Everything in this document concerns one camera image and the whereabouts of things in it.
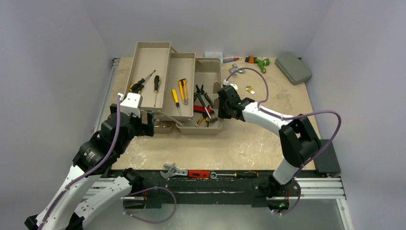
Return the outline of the small black handled hammer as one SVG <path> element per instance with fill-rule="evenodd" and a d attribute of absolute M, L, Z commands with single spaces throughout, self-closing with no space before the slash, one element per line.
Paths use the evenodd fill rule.
<path fill-rule="evenodd" d="M 201 105 L 197 105 L 195 103 L 196 100 L 198 100 L 201 103 Z M 215 121 L 218 120 L 217 117 L 213 116 L 214 111 L 205 105 L 205 103 L 201 97 L 201 94 L 196 93 L 196 92 L 194 93 L 193 111 L 202 113 L 202 117 L 197 122 L 197 125 L 200 125 L 201 122 L 204 120 L 206 122 L 206 127 L 209 127 L 209 124 L 214 123 Z"/>

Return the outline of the yellow black screwdriver large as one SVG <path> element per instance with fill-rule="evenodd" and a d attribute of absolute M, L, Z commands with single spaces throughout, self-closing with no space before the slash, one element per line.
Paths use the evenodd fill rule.
<path fill-rule="evenodd" d="M 129 92 L 132 93 L 138 93 L 140 94 L 140 92 L 142 91 L 142 89 L 144 88 L 144 83 L 156 72 L 156 70 L 153 70 L 149 75 L 147 75 L 145 78 L 141 78 L 139 81 L 137 81 L 136 83 L 132 84 L 129 87 Z"/>

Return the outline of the red black folding tool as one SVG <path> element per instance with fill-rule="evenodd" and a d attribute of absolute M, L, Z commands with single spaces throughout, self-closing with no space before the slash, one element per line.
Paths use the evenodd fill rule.
<path fill-rule="evenodd" d="M 203 107 L 203 106 L 199 106 L 199 105 L 194 105 L 193 106 L 193 111 L 196 112 L 196 113 L 202 113 L 202 114 L 207 113 L 207 112 L 209 114 L 214 114 L 214 110 L 212 110 L 211 108 Z"/>

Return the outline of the yellow black screwdriver slim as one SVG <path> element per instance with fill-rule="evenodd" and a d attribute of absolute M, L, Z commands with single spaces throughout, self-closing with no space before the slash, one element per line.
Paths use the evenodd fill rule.
<path fill-rule="evenodd" d="M 160 85 L 160 76 L 159 76 L 159 75 L 156 75 L 156 76 L 154 77 L 154 95 L 155 95 L 154 107 L 156 107 L 156 104 L 157 104 L 159 85 Z"/>

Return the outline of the beige plastic tool box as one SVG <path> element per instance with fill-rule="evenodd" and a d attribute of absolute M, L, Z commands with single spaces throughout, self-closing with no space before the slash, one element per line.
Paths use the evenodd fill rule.
<path fill-rule="evenodd" d="M 217 135 L 224 127 L 217 90 L 219 58 L 177 52 L 171 42 L 137 42 L 126 93 L 137 94 L 142 112 L 153 112 L 185 135 Z"/>

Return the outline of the yellow black utility knife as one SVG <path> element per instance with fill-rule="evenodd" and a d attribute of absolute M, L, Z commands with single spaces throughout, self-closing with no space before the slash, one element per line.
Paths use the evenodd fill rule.
<path fill-rule="evenodd" d="M 180 96 L 181 96 L 181 101 L 183 102 L 183 104 L 188 104 L 188 92 L 187 92 L 187 80 L 184 79 L 180 79 L 178 81 L 178 85 L 179 85 L 179 89 L 180 89 Z"/>

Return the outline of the yellow black pliers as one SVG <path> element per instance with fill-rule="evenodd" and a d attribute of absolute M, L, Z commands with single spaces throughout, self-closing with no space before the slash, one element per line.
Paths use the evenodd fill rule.
<path fill-rule="evenodd" d="M 205 125 L 205 127 L 209 127 L 211 123 L 211 118 L 207 115 L 202 115 L 199 120 L 197 121 L 197 125 L 200 127 L 202 124 Z"/>

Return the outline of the black grey pruning shears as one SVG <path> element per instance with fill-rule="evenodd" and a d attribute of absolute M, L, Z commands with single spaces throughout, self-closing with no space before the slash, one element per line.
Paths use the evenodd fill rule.
<path fill-rule="evenodd" d="M 196 92 L 193 93 L 193 102 L 195 102 L 196 99 L 201 99 L 203 96 L 206 99 L 206 101 L 208 102 L 208 106 L 213 108 L 214 102 L 210 98 L 208 93 L 204 90 L 204 85 L 202 84 L 200 88 L 198 85 L 195 85 L 195 86 L 196 86 Z"/>

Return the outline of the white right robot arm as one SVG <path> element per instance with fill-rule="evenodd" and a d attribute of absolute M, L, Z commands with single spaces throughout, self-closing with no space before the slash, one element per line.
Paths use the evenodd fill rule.
<path fill-rule="evenodd" d="M 242 99 L 230 85 L 222 87 L 217 94 L 220 118 L 256 124 L 279 137 L 283 160 L 269 176 L 266 191 L 267 197 L 285 192 L 305 162 L 321 149 L 321 141 L 309 119 L 286 116 L 262 107 L 251 98 Z"/>

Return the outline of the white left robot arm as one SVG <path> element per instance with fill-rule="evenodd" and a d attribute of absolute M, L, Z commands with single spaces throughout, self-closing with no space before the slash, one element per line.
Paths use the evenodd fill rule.
<path fill-rule="evenodd" d="M 89 141 L 75 155 L 63 184 L 47 207 L 29 216 L 24 225 L 29 230 L 81 230 L 92 209 L 80 207 L 88 189 L 125 152 L 134 137 L 154 135 L 155 115 L 147 111 L 147 122 L 134 113 L 115 110 L 103 121 Z"/>

